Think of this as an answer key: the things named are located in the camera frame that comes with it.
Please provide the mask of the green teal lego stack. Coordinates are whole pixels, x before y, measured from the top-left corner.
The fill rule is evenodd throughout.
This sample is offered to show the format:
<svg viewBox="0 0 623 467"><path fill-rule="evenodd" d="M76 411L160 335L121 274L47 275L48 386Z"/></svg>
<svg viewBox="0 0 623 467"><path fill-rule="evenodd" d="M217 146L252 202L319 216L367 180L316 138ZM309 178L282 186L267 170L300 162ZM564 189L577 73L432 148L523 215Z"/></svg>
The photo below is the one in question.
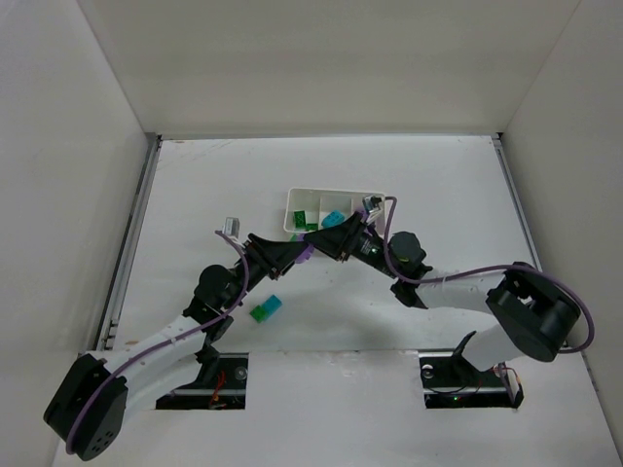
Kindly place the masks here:
<svg viewBox="0 0 623 467"><path fill-rule="evenodd" d="M263 323L268 320L276 311L282 307L282 301L275 295L269 296L261 304L255 306L249 315L257 323Z"/></svg>

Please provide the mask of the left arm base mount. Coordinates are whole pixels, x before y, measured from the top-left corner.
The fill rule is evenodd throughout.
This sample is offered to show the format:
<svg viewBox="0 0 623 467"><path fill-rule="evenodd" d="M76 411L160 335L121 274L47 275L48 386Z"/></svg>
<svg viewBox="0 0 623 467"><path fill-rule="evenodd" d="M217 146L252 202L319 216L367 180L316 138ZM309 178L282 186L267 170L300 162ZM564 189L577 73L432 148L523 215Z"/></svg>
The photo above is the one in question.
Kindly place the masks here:
<svg viewBox="0 0 623 467"><path fill-rule="evenodd" d="M238 411L246 405L249 354L219 352L213 346L198 353L194 380L157 400L159 411Z"/></svg>

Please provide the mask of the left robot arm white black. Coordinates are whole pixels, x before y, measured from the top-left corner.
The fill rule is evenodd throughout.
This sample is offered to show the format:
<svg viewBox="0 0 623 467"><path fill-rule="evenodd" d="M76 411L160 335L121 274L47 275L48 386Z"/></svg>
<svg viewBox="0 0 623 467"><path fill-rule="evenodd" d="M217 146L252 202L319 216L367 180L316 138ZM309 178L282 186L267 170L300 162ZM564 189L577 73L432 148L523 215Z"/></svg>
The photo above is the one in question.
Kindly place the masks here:
<svg viewBox="0 0 623 467"><path fill-rule="evenodd" d="M228 330L247 293L264 278L279 279L307 248L303 241L255 234L245 243L224 239L238 261L206 267L189 305L171 323L124 351L107 358L86 352L71 365L43 415L68 454L83 461L101 455L119 435L139 383L185 357L195 360Z"/></svg>

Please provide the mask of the teal rounded printed lego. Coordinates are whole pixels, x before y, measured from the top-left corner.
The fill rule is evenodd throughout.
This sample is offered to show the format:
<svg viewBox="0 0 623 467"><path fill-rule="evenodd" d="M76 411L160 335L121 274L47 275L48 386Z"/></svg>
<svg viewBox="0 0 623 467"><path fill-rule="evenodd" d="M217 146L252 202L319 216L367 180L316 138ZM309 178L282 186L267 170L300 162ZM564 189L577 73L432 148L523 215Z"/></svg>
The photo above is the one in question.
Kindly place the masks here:
<svg viewBox="0 0 623 467"><path fill-rule="evenodd" d="M342 224L346 220L345 215L339 210L333 210L324 216L320 222L322 229L329 229Z"/></svg>

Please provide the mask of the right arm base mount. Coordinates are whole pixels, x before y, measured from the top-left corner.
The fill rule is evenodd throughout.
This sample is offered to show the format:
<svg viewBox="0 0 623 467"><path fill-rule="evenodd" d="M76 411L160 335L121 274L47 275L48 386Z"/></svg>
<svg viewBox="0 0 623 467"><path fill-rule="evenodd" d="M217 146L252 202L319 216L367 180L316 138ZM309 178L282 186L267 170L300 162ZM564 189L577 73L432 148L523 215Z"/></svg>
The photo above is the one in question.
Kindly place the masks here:
<svg viewBox="0 0 623 467"><path fill-rule="evenodd" d="M419 353L423 401L430 410L518 410L525 393L516 370L498 363L479 371L453 349Z"/></svg>

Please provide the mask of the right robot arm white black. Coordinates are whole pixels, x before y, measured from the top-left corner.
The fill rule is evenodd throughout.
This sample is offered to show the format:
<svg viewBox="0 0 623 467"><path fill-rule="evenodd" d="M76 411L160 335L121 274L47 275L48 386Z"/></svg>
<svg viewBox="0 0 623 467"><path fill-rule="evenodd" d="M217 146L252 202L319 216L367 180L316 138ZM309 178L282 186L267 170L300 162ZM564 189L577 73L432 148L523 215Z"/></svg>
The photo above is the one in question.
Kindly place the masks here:
<svg viewBox="0 0 623 467"><path fill-rule="evenodd" d="M304 240L336 261L354 257L393 278L390 290L406 307L456 308L493 317L493 327L469 332L453 352L479 371L521 356L554 361L580 316L570 294L536 269L513 264L474 275L444 272L425 264L414 233L379 235L358 214Z"/></svg>

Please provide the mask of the purple square lego brick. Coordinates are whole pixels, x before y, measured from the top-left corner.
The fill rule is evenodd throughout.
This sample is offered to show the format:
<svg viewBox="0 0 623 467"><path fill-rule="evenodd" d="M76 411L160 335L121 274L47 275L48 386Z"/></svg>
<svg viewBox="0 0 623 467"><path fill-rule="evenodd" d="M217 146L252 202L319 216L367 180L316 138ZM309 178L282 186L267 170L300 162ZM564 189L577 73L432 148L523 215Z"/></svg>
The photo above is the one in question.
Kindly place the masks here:
<svg viewBox="0 0 623 467"><path fill-rule="evenodd" d="M368 214L365 209L363 208L356 209L355 213L359 216L359 220L361 222L365 222L367 220Z"/></svg>

